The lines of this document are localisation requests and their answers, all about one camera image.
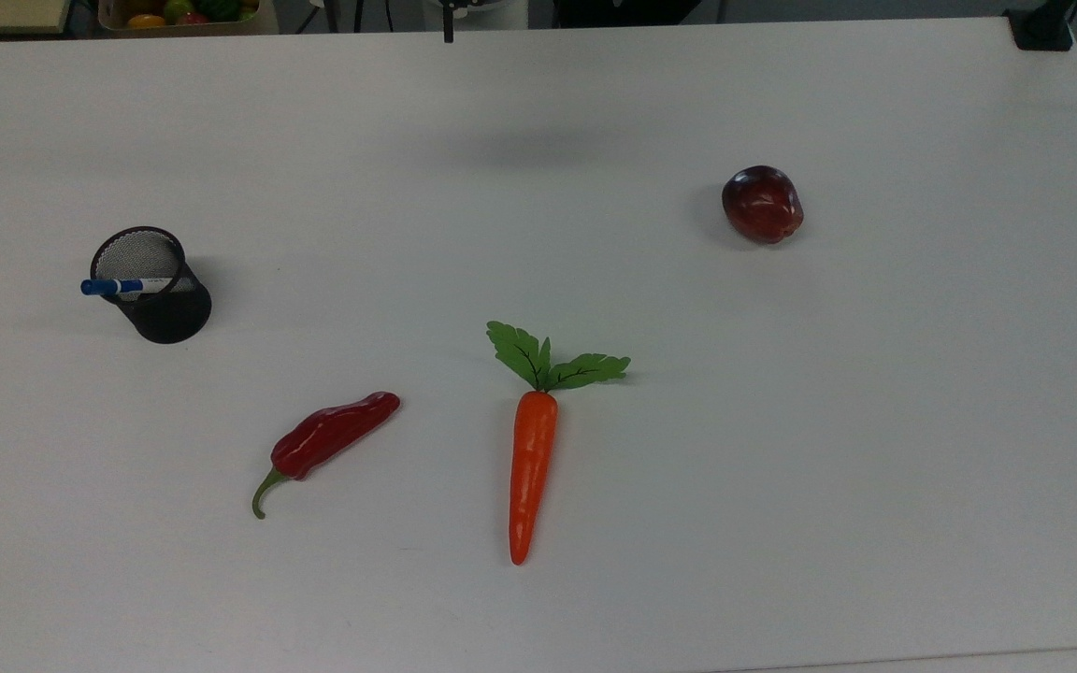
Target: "mesh cup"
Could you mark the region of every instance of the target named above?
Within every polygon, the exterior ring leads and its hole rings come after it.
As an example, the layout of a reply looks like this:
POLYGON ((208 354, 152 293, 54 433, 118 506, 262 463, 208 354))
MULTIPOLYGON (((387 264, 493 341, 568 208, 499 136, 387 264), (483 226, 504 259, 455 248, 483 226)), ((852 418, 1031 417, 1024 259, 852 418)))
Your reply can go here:
POLYGON ((210 293, 197 280, 181 242, 167 230, 137 226, 120 230, 95 252, 89 264, 94 280, 171 278, 158 293, 104 295, 115 304, 140 336, 157 343, 188 339, 210 317, 210 293))

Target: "carrot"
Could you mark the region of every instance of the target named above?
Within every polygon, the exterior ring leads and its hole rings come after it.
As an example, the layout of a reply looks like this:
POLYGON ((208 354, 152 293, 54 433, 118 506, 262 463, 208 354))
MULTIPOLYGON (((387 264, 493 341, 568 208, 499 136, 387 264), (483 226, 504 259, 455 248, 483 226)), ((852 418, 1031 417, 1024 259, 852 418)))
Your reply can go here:
POLYGON ((547 485, 550 449, 556 446, 559 402, 530 391, 518 401, 514 417, 514 465, 509 468, 509 559, 521 565, 530 553, 542 490, 547 485))
POLYGON ((488 337, 496 348, 496 359, 534 388, 521 395, 514 415, 514 464, 509 469, 509 559, 514 565, 521 565, 530 553, 556 444, 559 404, 549 392, 624 379, 629 357, 585 353, 551 366, 550 339, 538 345, 538 339, 526 331, 500 322, 488 323, 488 337))

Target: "toy vegetable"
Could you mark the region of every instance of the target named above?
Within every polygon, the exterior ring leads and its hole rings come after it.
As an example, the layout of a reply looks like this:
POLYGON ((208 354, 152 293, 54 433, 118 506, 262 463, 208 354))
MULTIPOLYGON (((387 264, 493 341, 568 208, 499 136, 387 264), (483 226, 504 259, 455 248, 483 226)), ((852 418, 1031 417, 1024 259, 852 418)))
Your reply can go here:
POLYGON ((550 339, 543 339, 540 346, 538 339, 526 331, 500 322, 488 323, 488 337, 496 346, 496 359, 534 388, 518 401, 514 417, 514 464, 509 469, 509 559, 514 565, 521 565, 530 552, 538 504, 547 485, 550 451, 556 443, 559 405, 549 392, 624 379, 629 357, 585 353, 572 362, 551 366, 550 339))
POLYGON ((318 409, 272 447, 272 469, 252 495, 252 514, 265 519, 260 500, 266 490, 289 478, 300 481, 319 464, 389 421, 401 407, 393 393, 372 393, 362 401, 341 407, 318 409))

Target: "floor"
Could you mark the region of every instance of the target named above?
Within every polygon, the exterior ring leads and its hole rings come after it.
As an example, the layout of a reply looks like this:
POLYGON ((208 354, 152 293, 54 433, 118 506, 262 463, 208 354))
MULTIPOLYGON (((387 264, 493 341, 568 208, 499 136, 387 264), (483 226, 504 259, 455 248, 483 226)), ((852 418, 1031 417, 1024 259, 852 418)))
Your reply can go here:
MULTIPOLYGON (((310 14, 308 0, 275 0, 281 32, 303 27, 310 14)), ((387 9, 397 31, 423 29, 422 3, 433 0, 372 0, 365 3, 362 30, 389 30, 387 9)), ((531 27, 550 26, 550 0, 529 0, 531 27)), ((998 17, 1006 9, 1033 9, 1035 0, 701 0, 685 23, 815 22, 904 17, 998 17)), ((340 31, 351 32, 355 0, 340 0, 340 31)), ((318 12, 303 32, 326 32, 326 20, 318 12)), ((1077 39, 1077 17, 1074 18, 1077 39)))

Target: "marker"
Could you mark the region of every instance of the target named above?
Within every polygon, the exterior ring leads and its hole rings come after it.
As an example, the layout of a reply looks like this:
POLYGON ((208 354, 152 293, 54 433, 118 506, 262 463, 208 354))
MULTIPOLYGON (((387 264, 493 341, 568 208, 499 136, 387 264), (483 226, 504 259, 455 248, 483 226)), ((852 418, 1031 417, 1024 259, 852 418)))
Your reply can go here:
POLYGON ((98 278, 89 278, 89 280, 82 281, 82 294, 154 294, 166 289, 168 282, 171 281, 171 278, 132 278, 132 280, 99 280, 98 278))

